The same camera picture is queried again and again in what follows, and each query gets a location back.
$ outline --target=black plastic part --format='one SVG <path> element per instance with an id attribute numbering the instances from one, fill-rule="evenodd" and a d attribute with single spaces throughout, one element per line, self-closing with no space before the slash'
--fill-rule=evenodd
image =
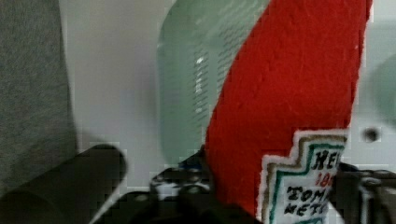
<path id="1" fill-rule="evenodd" d="M 178 196 L 178 210 L 189 217 L 197 217 L 198 223 L 205 224 L 258 224 L 242 208 L 224 206 L 214 194 L 199 186 L 183 188 Z"/>
<path id="2" fill-rule="evenodd" d="M 332 182 L 330 202 L 347 224 L 360 223 L 360 181 L 358 168 L 340 163 L 337 175 Z"/>
<path id="3" fill-rule="evenodd" d="M 157 199 L 147 192 L 132 192 L 122 196 L 96 224 L 148 223 L 159 210 Z"/>

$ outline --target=blurry object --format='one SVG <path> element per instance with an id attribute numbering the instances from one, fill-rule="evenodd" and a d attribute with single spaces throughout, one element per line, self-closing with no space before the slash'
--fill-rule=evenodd
<path id="1" fill-rule="evenodd" d="M 176 164 L 198 151 L 234 57 L 268 0 L 178 0 L 160 34 L 162 150 Z"/>

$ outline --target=white background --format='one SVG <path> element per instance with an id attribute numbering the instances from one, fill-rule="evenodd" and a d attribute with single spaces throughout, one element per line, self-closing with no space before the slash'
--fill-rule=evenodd
<path id="1" fill-rule="evenodd" d="M 120 194 L 146 187 L 167 166 L 158 135 L 156 48 L 163 19 L 174 1 L 60 0 L 60 3 L 79 150 L 97 142 L 110 142 L 124 152 L 129 163 L 126 180 L 111 197 L 114 201 Z M 394 0 L 375 1 L 369 25 L 372 32 L 367 40 L 367 45 L 373 43 L 375 48 L 367 53 L 378 58 L 373 63 L 376 66 L 396 53 L 396 25 L 385 21 L 396 23 Z M 378 41 L 384 36 L 376 30 L 385 30 L 382 33 L 390 36 L 388 42 Z M 367 77 L 374 70 L 365 67 L 361 83 L 369 83 Z M 370 86 L 360 92 L 370 95 L 369 90 Z M 369 98 L 360 97 L 357 104 L 371 108 L 373 99 Z M 346 154 L 346 161 L 365 165 L 380 162 L 387 167 L 394 158 L 391 150 L 396 143 L 394 127 L 382 122 L 375 109 L 360 113 L 363 110 L 355 111 L 352 149 Z M 363 142 L 361 130 L 365 127 L 379 128 L 382 139 L 372 144 Z"/>

